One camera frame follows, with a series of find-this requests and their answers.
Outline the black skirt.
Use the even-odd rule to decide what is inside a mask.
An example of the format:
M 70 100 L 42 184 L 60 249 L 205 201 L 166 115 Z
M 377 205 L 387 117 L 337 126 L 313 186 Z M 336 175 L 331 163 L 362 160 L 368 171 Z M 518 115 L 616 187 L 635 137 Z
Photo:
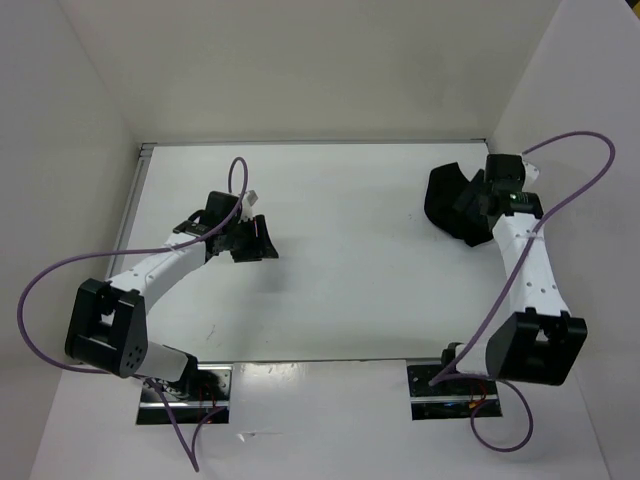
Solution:
M 427 219 L 469 247 L 491 241 L 493 234 L 479 206 L 483 181 L 483 169 L 469 180 L 457 162 L 434 168 L 429 175 L 424 201 Z

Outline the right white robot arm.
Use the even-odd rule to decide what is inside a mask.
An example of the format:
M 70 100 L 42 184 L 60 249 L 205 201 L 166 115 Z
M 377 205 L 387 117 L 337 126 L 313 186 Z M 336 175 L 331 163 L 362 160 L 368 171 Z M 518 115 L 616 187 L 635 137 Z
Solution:
M 524 173 L 486 171 L 480 214 L 492 227 L 507 283 L 510 316 L 484 345 L 488 377 L 541 385 L 563 384 L 586 340 L 584 319 L 571 314 L 548 257 L 537 195 L 522 190 Z

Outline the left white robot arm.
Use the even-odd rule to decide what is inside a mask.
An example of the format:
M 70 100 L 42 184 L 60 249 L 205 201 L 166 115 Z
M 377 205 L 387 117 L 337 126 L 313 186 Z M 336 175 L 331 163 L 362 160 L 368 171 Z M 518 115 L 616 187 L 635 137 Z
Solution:
M 184 277 L 222 252 L 230 253 L 236 263 L 279 257 L 262 215 L 204 242 L 177 247 L 205 231 L 204 225 L 185 221 L 170 235 L 168 251 L 152 254 L 106 281 L 83 282 L 72 310 L 66 355 L 120 378 L 149 378 L 176 399 L 192 397 L 207 381 L 197 358 L 150 341 L 147 314 Z

